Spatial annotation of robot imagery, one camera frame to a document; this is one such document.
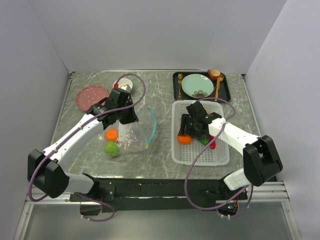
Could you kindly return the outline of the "floral paper bowl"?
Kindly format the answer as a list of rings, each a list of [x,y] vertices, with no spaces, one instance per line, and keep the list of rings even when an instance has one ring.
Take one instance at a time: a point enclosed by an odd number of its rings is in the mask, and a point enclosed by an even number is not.
[[[133,82],[128,78],[121,78],[113,83],[113,88],[131,93],[133,89]]]

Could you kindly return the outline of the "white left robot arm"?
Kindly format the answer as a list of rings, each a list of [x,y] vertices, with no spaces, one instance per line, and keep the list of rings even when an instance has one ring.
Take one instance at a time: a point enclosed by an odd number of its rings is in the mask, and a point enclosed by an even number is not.
[[[100,193],[92,176],[66,172],[71,160],[96,135],[116,121],[131,124],[139,119],[133,107],[131,94],[114,88],[109,97],[92,105],[80,121],[63,137],[42,151],[32,150],[27,159],[27,179],[50,198],[57,198],[70,191],[81,193],[88,201]]]

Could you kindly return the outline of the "brown ceramic cup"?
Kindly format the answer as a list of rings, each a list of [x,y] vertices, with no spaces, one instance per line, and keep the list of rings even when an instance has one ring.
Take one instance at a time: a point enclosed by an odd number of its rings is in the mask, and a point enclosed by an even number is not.
[[[217,80],[219,77],[224,78],[225,75],[221,73],[218,69],[208,69],[207,73],[212,81]]]

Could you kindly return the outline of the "red toy chili pepper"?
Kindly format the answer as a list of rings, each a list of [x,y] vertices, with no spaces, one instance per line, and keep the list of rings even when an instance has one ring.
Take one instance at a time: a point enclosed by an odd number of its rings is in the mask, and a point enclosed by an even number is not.
[[[210,148],[211,148],[212,150],[214,150],[214,149],[216,148],[216,142],[213,141],[213,139],[214,139],[214,136],[210,135],[210,136],[209,136],[209,141],[211,142]]]

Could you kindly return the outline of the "orange toy tangerine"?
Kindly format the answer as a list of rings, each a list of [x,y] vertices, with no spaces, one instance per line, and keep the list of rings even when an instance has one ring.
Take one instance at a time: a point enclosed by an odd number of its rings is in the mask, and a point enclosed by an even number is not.
[[[179,143],[187,145],[189,143],[192,142],[193,138],[189,135],[177,135],[177,140],[179,141]]]
[[[107,141],[116,142],[119,137],[119,132],[115,128],[110,128],[105,132],[104,136]]]

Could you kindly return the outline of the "green toy apple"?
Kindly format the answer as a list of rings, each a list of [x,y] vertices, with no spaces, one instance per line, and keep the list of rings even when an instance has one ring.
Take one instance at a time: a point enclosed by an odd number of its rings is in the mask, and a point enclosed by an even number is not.
[[[115,141],[108,141],[104,147],[104,152],[111,157],[115,157],[119,154],[120,150]]]

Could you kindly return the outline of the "gold fork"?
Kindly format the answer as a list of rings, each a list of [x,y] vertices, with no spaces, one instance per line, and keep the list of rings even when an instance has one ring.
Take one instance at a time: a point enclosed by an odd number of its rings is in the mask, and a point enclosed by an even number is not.
[[[183,74],[182,74],[182,73],[179,73],[179,74],[178,74],[178,79],[177,79],[177,81],[178,81],[178,86],[179,86],[179,88],[178,88],[178,98],[177,98],[178,101],[182,100],[182,93],[181,93],[182,80],[183,80]]]

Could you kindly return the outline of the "wooden spoon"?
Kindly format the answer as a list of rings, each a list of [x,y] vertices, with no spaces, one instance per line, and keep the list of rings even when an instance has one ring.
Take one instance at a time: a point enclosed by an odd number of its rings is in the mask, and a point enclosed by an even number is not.
[[[216,87],[215,87],[216,92],[219,91],[219,89],[220,89],[220,83],[224,80],[224,78],[225,78],[225,75],[222,74],[222,73],[221,73],[220,76],[217,78],[217,80],[216,80]]]

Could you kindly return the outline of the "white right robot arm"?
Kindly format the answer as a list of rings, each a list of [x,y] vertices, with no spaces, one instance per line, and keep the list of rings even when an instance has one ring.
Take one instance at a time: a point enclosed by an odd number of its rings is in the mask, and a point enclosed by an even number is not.
[[[219,181],[219,195],[224,199],[232,198],[238,189],[253,185],[261,186],[283,170],[283,164],[273,139],[246,132],[229,122],[229,117],[212,112],[208,113],[198,100],[186,107],[188,117],[185,132],[192,137],[204,134],[219,139],[235,150],[243,160],[243,168],[233,171]]]

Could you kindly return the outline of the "green toy cucumber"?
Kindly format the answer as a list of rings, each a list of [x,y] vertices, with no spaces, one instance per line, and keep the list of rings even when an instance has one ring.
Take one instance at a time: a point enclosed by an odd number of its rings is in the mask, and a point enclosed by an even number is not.
[[[197,137],[196,140],[204,146],[206,146],[210,142],[208,138],[204,138],[204,137]]]

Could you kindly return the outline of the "aluminium front rail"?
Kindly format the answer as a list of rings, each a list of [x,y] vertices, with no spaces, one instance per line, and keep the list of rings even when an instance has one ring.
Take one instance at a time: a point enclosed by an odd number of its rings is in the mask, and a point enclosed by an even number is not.
[[[290,198],[283,181],[265,182],[253,187],[251,202],[289,202]]]

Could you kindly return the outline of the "black serving tray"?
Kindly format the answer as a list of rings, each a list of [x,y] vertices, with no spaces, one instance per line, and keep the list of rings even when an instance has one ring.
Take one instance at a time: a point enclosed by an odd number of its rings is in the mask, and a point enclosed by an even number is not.
[[[178,100],[214,98],[217,81],[206,71],[178,71],[172,75],[173,97]]]

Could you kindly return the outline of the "pink dotted plate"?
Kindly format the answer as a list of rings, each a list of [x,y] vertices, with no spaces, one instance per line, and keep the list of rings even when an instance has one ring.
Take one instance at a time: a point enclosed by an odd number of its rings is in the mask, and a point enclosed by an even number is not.
[[[101,85],[89,85],[81,89],[76,97],[77,107],[86,112],[92,105],[109,96],[108,90]]]

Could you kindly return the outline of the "mint green plate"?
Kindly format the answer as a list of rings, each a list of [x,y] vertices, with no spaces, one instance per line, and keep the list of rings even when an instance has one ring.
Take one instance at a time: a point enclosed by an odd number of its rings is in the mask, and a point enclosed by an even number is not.
[[[213,82],[208,77],[199,73],[185,76],[181,87],[186,95],[194,99],[209,97],[214,91]]]

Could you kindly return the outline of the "clear zip top bag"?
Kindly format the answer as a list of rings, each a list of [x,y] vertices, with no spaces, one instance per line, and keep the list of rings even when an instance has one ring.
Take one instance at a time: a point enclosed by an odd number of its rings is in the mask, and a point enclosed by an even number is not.
[[[137,153],[148,149],[156,135],[158,122],[151,107],[142,108],[136,114],[138,122],[124,125],[117,121],[107,128],[107,130],[112,128],[118,130],[118,139],[115,141],[119,147],[118,155]]]

